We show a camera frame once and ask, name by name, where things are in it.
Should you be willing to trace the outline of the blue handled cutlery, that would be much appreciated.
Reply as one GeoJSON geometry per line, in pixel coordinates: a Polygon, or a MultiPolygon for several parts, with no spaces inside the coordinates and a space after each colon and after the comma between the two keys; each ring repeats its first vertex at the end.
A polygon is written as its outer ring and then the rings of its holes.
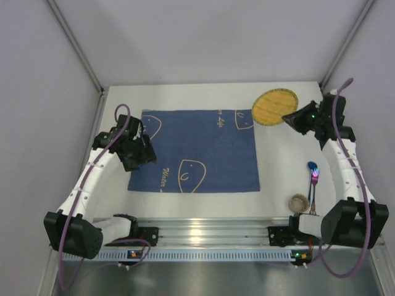
{"type": "Polygon", "coordinates": [[[310,170],[309,191],[308,191],[308,196],[307,196],[308,201],[310,202],[310,199],[311,199],[311,191],[312,191],[312,175],[313,175],[314,170],[315,170],[316,168],[318,168],[318,166],[317,166],[317,164],[316,164],[315,162],[309,161],[309,162],[307,163],[307,167],[308,167],[308,169],[310,170]]]}

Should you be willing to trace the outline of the yellow woven round coaster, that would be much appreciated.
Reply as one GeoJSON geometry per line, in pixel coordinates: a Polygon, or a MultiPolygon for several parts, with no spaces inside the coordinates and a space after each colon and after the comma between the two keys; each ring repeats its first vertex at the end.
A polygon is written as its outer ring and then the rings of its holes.
{"type": "Polygon", "coordinates": [[[290,89],[271,89],[260,95],[252,105],[252,119],[263,126],[284,123],[283,116],[297,110],[299,99],[290,89]]]}

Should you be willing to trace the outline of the iridescent purple fork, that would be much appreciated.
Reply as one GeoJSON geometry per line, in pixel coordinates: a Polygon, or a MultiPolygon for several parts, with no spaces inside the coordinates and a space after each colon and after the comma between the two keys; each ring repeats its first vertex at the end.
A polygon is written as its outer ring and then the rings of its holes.
{"type": "Polygon", "coordinates": [[[320,169],[315,168],[314,171],[312,172],[312,200],[310,204],[310,214],[311,215],[316,215],[316,204],[315,204],[315,196],[316,196],[316,186],[318,184],[318,178],[320,175],[320,169]]]}

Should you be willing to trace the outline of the blue placemat cloth gold pattern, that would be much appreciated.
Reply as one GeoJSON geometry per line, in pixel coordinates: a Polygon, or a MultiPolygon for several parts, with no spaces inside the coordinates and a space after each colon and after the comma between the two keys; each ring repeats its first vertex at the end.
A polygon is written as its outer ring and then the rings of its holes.
{"type": "Polygon", "coordinates": [[[131,173],[129,191],[260,191],[251,110],[143,110],[141,121],[157,161],[131,173]]]}

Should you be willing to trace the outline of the small beige round cup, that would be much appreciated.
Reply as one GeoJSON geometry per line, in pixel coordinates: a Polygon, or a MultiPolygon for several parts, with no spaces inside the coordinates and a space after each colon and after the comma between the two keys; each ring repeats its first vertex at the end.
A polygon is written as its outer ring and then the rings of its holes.
{"type": "Polygon", "coordinates": [[[293,213],[304,213],[309,207],[308,198],[303,194],[294,194],[288,202],[288,207],[293,213]]]}

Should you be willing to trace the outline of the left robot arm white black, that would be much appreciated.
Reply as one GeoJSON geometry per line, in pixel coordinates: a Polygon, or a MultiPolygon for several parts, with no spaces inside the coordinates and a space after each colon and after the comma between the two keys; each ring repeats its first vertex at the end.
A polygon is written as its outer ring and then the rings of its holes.
{"type": "Polygon", "coordinates": [[[118,166],[126,172],[157,160],[151,140],[139,118],[119,115],[117,124],[99,133],[88,162],[75,187],[56,212],[47,212],[44,228],[51,247],[67,254],[93,259],[101,247],[122,239],[136,239],[137,218],[114,214],[95,223],[99,193],[118,166]]]}

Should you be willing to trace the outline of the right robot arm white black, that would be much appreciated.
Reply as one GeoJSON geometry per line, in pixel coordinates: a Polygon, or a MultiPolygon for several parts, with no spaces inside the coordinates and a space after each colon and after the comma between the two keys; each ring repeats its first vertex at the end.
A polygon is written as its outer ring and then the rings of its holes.
{"type": "Polygon", "coordinates": [[[355,134],[343,124],[345,105],[343,96],[327,93],[320,103],[311,101],[283,116],[285,123],[298,133],[314,132],[335,188],[335,201],[329,210],[318,215],[299,214],[289,223],[326,244],[371,249],[388,220],[389,210],[376,202],[364,182],[355,134]]]}

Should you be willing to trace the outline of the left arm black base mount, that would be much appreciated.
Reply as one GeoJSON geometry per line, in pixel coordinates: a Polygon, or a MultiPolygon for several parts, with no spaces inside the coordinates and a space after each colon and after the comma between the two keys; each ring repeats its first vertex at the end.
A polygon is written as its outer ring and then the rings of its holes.
{"type": "Polygon", "coordinates": [[[148,241],[152,247],[155,247],[159,239],[159,228],[140,226],[136,237],[148,241]]]}

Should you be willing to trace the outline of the aluminium rail base frame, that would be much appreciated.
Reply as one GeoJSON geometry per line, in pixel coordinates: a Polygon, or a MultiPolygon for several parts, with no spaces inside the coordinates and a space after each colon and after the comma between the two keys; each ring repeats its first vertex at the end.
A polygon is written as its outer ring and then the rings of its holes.
{"type": "MultiPolygon", "coordinates": [[[[211,247],[211,246],[258,246],[270,245],[268,227],[288,226],[285,218],[272,219],[137,219],[138,227],[159,228],[156,247],[211,247]]],[[[103,247],[148,246],[144,239],[122,239],[103,247]]]]}

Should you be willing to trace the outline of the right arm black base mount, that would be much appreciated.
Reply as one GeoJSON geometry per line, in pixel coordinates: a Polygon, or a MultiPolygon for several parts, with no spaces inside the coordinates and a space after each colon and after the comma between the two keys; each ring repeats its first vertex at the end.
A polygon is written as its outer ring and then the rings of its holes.
{"type": "Polygon", "coordinates": [[[268,239],[272,247],[308,246],[310,243],[318,246],[319,243],[316,237],[292,230],[288,226],[268,227],[268,239]]]}

